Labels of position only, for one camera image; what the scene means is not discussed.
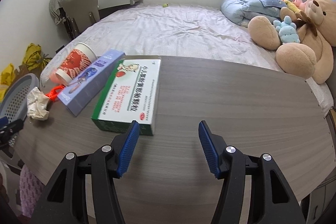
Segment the white paper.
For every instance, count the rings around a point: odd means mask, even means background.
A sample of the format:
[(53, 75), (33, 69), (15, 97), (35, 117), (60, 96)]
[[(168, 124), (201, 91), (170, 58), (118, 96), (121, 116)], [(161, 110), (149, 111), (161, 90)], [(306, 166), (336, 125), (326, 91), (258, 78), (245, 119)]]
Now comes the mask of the white paper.
[(47, 110), (49, 101), (50, 99), (38, 87), (34, 87), (27, 94), (27, 116), (39, 121), (47, 120), (49, 118)]

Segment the grey upholstered chair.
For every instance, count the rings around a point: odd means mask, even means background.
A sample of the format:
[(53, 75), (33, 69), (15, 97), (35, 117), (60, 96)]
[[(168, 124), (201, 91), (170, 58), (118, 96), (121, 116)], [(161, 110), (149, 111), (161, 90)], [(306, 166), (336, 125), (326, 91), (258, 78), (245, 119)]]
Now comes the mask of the grey upholstered chair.
[(70, 20), (74, 37), (100, 21), (98, 0), (62, 0), (60, 4)]

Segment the small blue plush toy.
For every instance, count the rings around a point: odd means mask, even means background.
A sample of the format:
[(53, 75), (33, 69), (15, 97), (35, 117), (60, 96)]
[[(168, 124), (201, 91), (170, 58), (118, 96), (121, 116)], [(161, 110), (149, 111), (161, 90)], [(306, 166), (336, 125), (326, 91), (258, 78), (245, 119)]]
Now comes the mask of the small blue plush toy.
[(283, 44), (300, 43), (300, 39), (296, 31), (297, 27), (295, 23), (292, 22), (290, 16), (285, 16), (282, 22), (279, 20), (274, 20), (273, 26), (278, 32), (280, 41)]

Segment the orange plastic clip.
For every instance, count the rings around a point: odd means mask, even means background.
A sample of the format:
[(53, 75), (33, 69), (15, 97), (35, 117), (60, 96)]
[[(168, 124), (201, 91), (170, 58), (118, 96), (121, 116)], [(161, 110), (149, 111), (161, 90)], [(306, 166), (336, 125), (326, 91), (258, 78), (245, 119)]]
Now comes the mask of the orange plastic clip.
[(58, 94), (65, 88), (64, 85), (58, 85), (53, 87), (45, 96), (49, 98), (50, 101), (55, 102), (58, 98)]

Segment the purple blue carton box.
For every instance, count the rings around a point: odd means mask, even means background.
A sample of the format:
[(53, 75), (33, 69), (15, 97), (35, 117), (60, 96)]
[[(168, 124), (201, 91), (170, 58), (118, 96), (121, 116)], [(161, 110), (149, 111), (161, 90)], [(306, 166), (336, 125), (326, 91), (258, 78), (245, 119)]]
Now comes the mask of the purple blue carton box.
[(105, 86), (124, 52), (108, 50), (84, 69), (59, 94), (58, 99), (76, 117), (90, 100)]

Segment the yellow plastic bag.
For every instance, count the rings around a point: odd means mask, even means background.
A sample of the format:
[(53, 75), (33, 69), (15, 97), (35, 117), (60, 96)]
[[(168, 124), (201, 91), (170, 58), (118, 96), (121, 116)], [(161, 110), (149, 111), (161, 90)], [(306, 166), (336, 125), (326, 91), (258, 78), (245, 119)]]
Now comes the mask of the yellow plastic bag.
[(1, 82), (0, 82), (0, 102), (3, 101), (7, 89), (15, 80), (18, 71), (15, 69), (15, 66), (12, 63), (1, 72)]

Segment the pink yellow plush toys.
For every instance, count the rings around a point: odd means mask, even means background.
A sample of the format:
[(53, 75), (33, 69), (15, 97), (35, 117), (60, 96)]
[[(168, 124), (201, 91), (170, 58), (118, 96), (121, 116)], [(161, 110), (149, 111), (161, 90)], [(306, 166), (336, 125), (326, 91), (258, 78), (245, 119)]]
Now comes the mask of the pink yellow plush toys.
[(305, 11), (306, 1), (304, 0), (282, 0), (286, 3), (288, 9), (293, 11), (295, 14)]

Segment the large brown teddy bear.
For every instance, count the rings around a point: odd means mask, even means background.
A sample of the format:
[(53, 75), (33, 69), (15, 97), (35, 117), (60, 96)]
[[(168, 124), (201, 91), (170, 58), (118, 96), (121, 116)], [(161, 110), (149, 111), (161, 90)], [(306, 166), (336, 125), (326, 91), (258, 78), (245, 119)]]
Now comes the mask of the large brown teddy bear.
[(248, 24), (251, 39), (262, 48), (275, 51), (278, 66), (286, 73), (323, 84), (334, 67), (335, 1), (307, 0), (305, 11), (280, 11), (280, 22), (290, 16), (300, 43), (280, 41), (278, 32), (265, 16), (256, 16)]

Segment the red white paper cup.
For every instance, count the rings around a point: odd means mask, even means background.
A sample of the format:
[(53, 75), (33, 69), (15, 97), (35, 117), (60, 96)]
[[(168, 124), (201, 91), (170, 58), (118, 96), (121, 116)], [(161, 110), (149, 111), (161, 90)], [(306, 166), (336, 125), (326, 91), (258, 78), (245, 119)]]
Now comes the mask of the red white paper cup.
[(89, 46), (78, 43), (58, 67), (55, 76), (60, 84), (68, 85), (96, 60), (96, 53)]

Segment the pink pig toy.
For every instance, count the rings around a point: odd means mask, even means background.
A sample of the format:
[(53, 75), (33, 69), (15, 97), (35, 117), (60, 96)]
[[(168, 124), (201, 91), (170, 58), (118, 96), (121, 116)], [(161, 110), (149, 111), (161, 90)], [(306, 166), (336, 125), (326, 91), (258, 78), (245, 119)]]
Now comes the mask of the pink pig toy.
[(58, 83), (59, 83), (59, 80), (58, 80), (57, 75), (56, 75), (55, 72), (52, 72), (52, 73), (50, 74), (50, 80), (51, 80), (53, 83), (55, 83), (55, 84), (58, 84)]

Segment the grey plastic laundry basket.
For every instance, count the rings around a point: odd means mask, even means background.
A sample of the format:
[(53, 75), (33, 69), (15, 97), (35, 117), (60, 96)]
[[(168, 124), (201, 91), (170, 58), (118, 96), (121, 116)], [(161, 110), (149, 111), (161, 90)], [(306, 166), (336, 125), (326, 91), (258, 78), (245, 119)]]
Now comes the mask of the grey plastic laundry basket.
[(1, 103), (1, 118), (6, 117), (9, 123), (27, 115), (27, 95), (34, 88), (39, 87), (39, 79), (29, 73), (17, 80)]

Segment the yellow sack near wall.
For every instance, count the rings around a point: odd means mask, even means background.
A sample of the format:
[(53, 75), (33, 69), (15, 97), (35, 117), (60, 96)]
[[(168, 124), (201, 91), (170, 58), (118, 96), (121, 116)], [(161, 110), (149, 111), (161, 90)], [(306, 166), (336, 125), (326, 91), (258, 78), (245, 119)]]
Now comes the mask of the yellow sack near wall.
[(38, 44), (30, 43), (26, 49), (22, 64), (28, 71), (42, 71), (52, 60), (48, 54), (42, 52), (42, 48)]

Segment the white green medicine box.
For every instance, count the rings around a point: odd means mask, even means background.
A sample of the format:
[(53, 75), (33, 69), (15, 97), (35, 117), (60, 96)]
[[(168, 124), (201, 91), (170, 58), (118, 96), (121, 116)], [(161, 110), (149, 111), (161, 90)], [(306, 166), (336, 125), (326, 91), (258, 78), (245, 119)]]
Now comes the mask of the white green medicine box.
[(132, 121), (154, 135), (161, 71), (159, 56), (125, 56), (100, 93), (92, 121), (102, 131), (125, 133)]

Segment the bed with white sheet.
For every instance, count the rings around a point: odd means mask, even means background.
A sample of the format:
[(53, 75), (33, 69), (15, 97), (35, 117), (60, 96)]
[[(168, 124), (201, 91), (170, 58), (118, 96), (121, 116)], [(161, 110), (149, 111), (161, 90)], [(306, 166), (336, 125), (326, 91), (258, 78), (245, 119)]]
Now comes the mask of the bed with white sheet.
[(43, 69), (41, 84), (78, 43), (98, 56), (114, 49), (126, 55), (195, 57), (280, 71), (276, 52), (256, 44), (260, 33), (232, 23), (210, 7), (138, 5), (107, 16), (73, 39)]

